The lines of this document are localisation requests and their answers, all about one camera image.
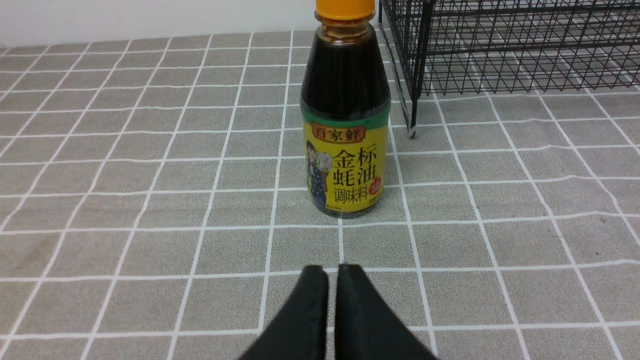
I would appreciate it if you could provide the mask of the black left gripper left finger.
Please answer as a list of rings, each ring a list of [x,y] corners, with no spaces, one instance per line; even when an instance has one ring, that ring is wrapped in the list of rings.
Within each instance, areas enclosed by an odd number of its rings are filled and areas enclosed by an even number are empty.
[[[279,312],[240,356],[241,360],[324,360],[329,277],[307,265]]]

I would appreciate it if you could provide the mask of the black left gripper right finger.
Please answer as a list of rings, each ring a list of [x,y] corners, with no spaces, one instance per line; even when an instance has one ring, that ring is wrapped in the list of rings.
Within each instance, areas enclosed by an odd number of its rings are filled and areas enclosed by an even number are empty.
[[[336,360],[436,360],[400,321],[358,264],[338,269],[334,311]]]

